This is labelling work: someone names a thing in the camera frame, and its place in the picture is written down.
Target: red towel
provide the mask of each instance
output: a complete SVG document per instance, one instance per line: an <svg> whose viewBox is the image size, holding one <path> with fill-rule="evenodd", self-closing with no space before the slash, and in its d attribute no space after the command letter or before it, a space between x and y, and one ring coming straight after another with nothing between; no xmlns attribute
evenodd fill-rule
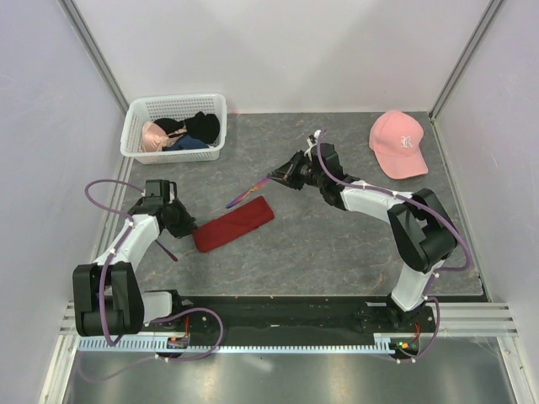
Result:
<svg viewBox="0 0 539 404"><path fill-rule="evenodd" d="M210 221L193 233L196 248L207 253L243 236L275 218L263 196Z"/></svg>

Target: white plastic basket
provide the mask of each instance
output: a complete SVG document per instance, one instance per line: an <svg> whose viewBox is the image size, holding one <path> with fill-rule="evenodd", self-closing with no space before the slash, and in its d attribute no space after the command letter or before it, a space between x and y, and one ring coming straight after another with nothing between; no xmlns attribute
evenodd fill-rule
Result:
<svg viewBox="0 0 539 404"><path fill-rule="evenodd" d="M145 122L159 118L184 120L195 116L199 111L215 114L221 124L221 132L216 142L207 149L141 151L142 126ZM163 162L203 162L216 160L225 146L227 137L227 101L220 94L168 95L136 99L129 106L121 132L120 151L126 157L134 157L142 164Z"/></svg>

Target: metal frame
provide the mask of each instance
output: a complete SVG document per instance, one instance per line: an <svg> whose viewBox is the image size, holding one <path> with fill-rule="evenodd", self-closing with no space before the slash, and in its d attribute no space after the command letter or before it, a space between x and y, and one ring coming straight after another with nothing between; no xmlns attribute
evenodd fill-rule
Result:
<svg viewBox="0 0 539 404"><path fill-rule="evenodd" d="M67 18L71 22L72 27L78 34L78 37L81 39L84 48L90 55L95 67L98 69L99 74L103 78L104 83L109 88L113 97L116 100L116 103L124 114L129 109L129 103L125 98L125 95L121 91L118 82L115 79L115 75L110 70L107 61L105 60L101 50L99 49L95 39L90 32L90 29L86 25L83 16L81 15L80 10L77 7L77 4L73 0L58 0L64 12L66 13Z"/></svg>
<svg viewBox="0 0 539 404"><path fill-rule="evenodd" d="M187 348L169 348L168 335L161 333L148 333L149 335L125 335L114 347L110 347L103 337L81 338L78 351L81 352L145 352L154 354L202 354L211 349L211 346L189 346ZM391 338L374 337L372 345L294 345L294 346L221 346L215 350L216 354L394 354L389 348Z"/></svg>
<svg viewBox="0 0 539 404"><path fill-rule="evenodd" d="M67 17L71 21L73 28L79 35L84 47L90 55L93 63L98 69L104 82L109 87L116 103L124 112L128 110L129 104L121 91L120 86L115 80L114 74L110 70L103 54L99 50L91 32L86 25L77 5L73 0L58 0L64 9ZM435 119L443 109L446 100L451 95L464 70L466 69L472 55L475 53L481 39L484 37L488 27L493 22L494 17L500 10L504 0L491 0L486 7L476 29L473 31L470 40L451 75L449 76L445 86L443 87L439 97L433 108L430 111L430 118L435 128L436 140L440 139L436 130ZM459 205L459 198L456 185L452 181L449 170L447 169L446 157L442 154L446 172L450 179L451 189L457 199L457 207L461 217L466 219L465 211ZM132 159L124 158L120 165L117 178L127 180L131 171ZM110 206L116 209L121 207L125 195L125 187L116 185L110 201ZM107 214L103 222L103 230L96 244L93 255L99 255L114 239L118 219L114 215ZM468 229L465 227L465 232L469 238ZM497 337L499 347L504 358L504 365L507 369L510 383L515 393L515 397L519 404L535 402L539 403L535 394L535 386L530 382L531 377L527 374L527 365L523 358L525 357L520 338L518 337L515 324L509 308L503 303L441 303L440 304L440 333L439 338L477 338L477 337ZM138 334L139 338L147 338L148 333L142 332ZM377 334L379 338L384 337L404 337L406 334ZM41 393L39 403L45 404L48 402L61 403L66 393L69 375L72 371L72 366L77 351L78 344L81 338L77 335L74 325L74 310L72 303L67 306L61 330L57 339L55 351L49 371L47 373L45 384Z"/></svg>
<svg viewBox="0 0 539 404"><path fill-rule="evenodd" d="M453 92L453 89L460 80L462 74L464 73L464 70L468 66L468 63L472 59L473 54L475 53L479 44L481 43L481 40L485 36L488 27L494 21L494 18L498 14L498 11L500 10L504 2L505 0L490 0L490 3L485 8L483 15L479 19L478 24L472 32L472 36L466 43L464 50L459 56L455 67L453 67L453 70L451 71L451 74L446 81L446 84L442 88L440 95L436 99L435 104L429 112L429 116L431 119L435 120L436 117L440 114L441 110L444 108L447 99Z"/></svg>

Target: pink cap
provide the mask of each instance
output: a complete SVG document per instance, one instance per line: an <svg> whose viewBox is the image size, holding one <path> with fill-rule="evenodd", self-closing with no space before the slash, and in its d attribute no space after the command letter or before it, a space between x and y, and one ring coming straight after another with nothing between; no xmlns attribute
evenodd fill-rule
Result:
<svg viewBox="0 0 539 404"><path fill-rule="evenodd" d="M429 172L419 143L423 128L401 111L387 111L371 128L369 147L382 171L393 179L404 179Z"/></svg>
<svg viewBox="0 0 539 404"><path fill-rule="evenodd" d="M180 129L168 134L161 128L161 126L154 124L153 122L146 122L142 126L142 144L141 149L143 152L160 152L164 147L171 147L178 137L169 137L175 133L185 133L187 130Z"/></svg>

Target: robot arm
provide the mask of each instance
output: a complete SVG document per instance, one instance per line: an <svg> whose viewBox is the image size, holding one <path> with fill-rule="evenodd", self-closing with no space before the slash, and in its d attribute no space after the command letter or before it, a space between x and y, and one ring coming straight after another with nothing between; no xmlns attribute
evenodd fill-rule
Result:
<svg viewBox="0 0 539 404"><path fill-rule="evenodd" d="M125 220L123 229L101 256L91 264L77 266L73 272L73 295L75 322L80 335L103 335L99 315L99 276L113 246L131 226L129 236L118 251L114 251L107 269L105 285L111 292L105 295L109 331L116 335L138 333L144 323L172 312L173 292L141 294L135 271L150 244L163 230L176 238L196 230L195 219L178 200L177 193L176 183L146 181L144 196L129 210L132 224L131 220Z"/></svg>
<svg viewBox="0 0 539 404"><path fill-rule="evenodd" d="M292 159L268 174L270 179L288 188L317 187L324 200L341 210L364 213L388 223L403 259L397 285L387 297L387 316L393 324L409 321L424 305L424 290L434 269L439 268L456 248L456 239L431 215L400 199L370 189L345 187L330 179L320 167L317 139L310 136L307 151L298 151ZM344 173L334 145L320 145L328 170L345 183L367 186L365 181ZM416 193L393 192L415 199L450 219L440 201L429 189Z"/></svg>

